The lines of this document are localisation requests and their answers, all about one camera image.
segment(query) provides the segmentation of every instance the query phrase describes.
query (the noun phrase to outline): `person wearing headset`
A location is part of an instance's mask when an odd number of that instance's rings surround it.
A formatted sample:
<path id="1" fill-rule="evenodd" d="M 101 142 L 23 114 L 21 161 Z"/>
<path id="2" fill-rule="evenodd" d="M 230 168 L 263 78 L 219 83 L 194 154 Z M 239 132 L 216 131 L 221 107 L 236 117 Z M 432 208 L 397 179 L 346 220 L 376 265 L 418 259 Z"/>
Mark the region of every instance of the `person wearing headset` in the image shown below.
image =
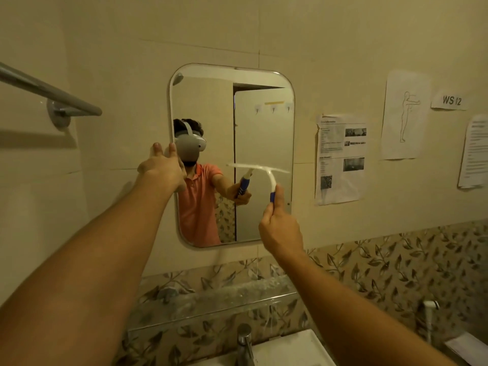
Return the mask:
<path id="1" fill-rule="evenodd" d="M 234 184 L 213 164 L 200 164 L 205 150 L 204 129 L 193 119 L 173 120 L 175 144 L 186 171 L 186 188 L 179 190 L 178 210 L 181 234 L 193 246 L 221 244 L 215 220 L 215 191 L 236 205 L 249 203 L 251 193 L 238 195 L 241 183 Z"/>
<path id="2" fill-rule="evenodd" d="M 168 158 L 155 144 L 138 172 L 127 195 L 41 264 L 0 308 L 1 364 L 112 364 L 164 209 L 185 186 L 174 144 Z M 259 225 L 261 240 L 294 283 L 338 365 L 455 366 L 318 267 L 284 207 L 277 185 Z"/>

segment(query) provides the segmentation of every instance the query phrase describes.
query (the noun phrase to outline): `printed photo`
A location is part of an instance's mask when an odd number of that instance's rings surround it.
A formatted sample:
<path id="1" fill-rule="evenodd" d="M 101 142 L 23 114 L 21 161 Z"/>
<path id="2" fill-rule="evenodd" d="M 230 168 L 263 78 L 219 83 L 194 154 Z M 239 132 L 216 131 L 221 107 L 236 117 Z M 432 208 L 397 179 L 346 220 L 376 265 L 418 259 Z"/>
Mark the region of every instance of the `printed photo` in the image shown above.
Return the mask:
<path id="1" fill-rule="evenodd" d="M 364 169 L 364 158 L 347 158 L 344 159 L 344 172 L 361 171 Z"/>
<path id="2" fill-rule="evenodd" d="M 330 189 L 332 187 L 332 175 L 320 176 L 320 190 Z"/>
<path id="3" fill-rule="evenodd" d="M 366 128 L 346 128 L 345 136 L 366 136 Z"/>

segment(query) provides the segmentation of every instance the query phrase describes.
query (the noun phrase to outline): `hand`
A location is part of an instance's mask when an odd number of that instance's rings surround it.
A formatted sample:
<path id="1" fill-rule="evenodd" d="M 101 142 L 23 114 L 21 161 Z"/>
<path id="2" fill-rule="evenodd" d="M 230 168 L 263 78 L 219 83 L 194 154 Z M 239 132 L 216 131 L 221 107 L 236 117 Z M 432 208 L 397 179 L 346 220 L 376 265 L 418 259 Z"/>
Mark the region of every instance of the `hand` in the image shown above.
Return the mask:
<path id="1" fill-rule="evenodd" d="M 275 202 L 268 204 L 259 224 L 259 235 L 265 248 L 280 260 L 303 254 L 303 237 L 294 216 L 284 211 L 284 190 L 276 185 Z"/>
<path id="2" fill-rule="evenodd" d="M 168 149 L 169 157 L 165 157 L 162 154 L 161 144 L 156 142 L 153 145 L 154 155 L 142 162 L 137 168 L 139 172 L 138 181 L 145 176 L 152 176 L 157 178 L 162 185 L 168 187 L 172 193 L 185 190 L 185 167 L 178 158 L 174 143 L 169 144 Z"/>
<path id="3" fill-rule="evenodd" d="M 232 200 L 236 205 L 246 205 L 247 203 L 249 203 L 252 194 L 246 190 L 244 195 L 237 195 L 240 187 L 241 187 L 241 182 L 229 186 L 225 195 L 227 199 Z"/>

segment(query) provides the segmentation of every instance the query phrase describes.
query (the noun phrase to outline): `person's right hand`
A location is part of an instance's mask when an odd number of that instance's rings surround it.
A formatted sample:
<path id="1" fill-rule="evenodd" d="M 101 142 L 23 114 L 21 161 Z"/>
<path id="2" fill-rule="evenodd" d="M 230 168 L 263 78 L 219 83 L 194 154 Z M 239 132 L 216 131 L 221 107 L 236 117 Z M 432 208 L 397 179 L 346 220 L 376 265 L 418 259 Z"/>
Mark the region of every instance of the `person's right hand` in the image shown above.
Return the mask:
<path id="1" fill-rule="evenodd" d="M 154 155 L 142 162 L 137 168 L 138 180 L 144 176 L 153 176 L 157 182 L 169 188 L 172 193 L 185 190 L 186 172 L 176 153 L 176 146 L 171 143 L 168 149 L 169 157 L 165 157 L 162 153 L 161 144 L 156 142 L 153 145 Z"/>
<path id="2" fill-rule="evenodd" d="M 276 185 L 275 202 L 268 204 L 259 223 L 259 235 L 265 248 L 280 263 L 303 253 L 303 237 L 294 216 L 284 210 L 284 190 Z"/>

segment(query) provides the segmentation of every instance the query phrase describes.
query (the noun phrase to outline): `black hair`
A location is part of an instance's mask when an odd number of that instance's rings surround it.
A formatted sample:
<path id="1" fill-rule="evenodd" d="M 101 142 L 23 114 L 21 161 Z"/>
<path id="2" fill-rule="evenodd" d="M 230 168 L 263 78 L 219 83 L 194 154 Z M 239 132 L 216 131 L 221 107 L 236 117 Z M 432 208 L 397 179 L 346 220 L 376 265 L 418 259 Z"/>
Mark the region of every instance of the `black hair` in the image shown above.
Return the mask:
<path id="1" fill-rule="evenodd" d="M 174 119 L 173 126 L 175 128 L 175 133 L 178 133 L 180 131 L 186 131 L 186 126 L 182 122 L 183 120 L 190 125 L 190 128 L 193 131 L 200 132 L 200 136 L 204 135 L 204 129 L 202 128 L 202 124 L 193 119 Z"/>

